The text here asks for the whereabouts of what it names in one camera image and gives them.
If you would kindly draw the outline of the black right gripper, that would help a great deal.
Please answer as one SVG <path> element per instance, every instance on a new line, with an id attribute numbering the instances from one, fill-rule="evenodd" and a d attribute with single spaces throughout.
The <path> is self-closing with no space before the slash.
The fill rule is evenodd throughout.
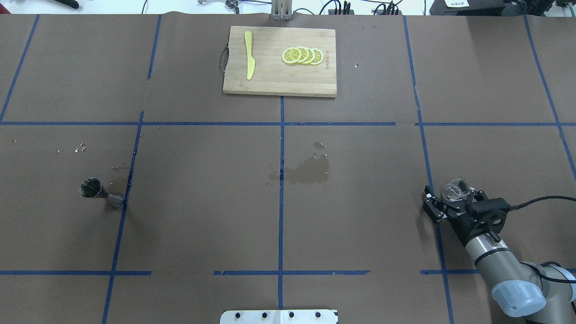
<path id="1" fill-rule="evenodd" d="M 462 246 L 478 236 L 488 234 L 494 242 L 502 241 L 500 232 L 512 207 L 502 198 L 488 199 L 483 191 L 471 189 L 465 200 L 451 203 L 434 195 L 430 185 L 424 187 L 422 209 L 432 223 L 448 220 Z"/>

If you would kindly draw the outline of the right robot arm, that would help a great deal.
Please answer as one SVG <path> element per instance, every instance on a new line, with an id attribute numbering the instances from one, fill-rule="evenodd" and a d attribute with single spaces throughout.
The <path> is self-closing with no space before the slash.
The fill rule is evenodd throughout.
<path id="1" fill-rule="evenodd" d="M 527 324 L 573 324 L 575 276 L 556 262 L 519 261 L 500 235 L 508 213 L 527 203 L 489 198 L 464 180 L 445 189 L 437 197 L 425 186 L 423 210 L 433 223 L 450 224 L 500 309 Z"/>

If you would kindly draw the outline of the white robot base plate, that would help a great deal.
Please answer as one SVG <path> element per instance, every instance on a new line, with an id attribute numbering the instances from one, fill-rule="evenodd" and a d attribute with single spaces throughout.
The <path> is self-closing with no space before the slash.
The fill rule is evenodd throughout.
<path id="1" fill-rule="evenodd" d="M 222 313 L 220 324 L 338 324 L 337 310 L 229 310 Z"/>

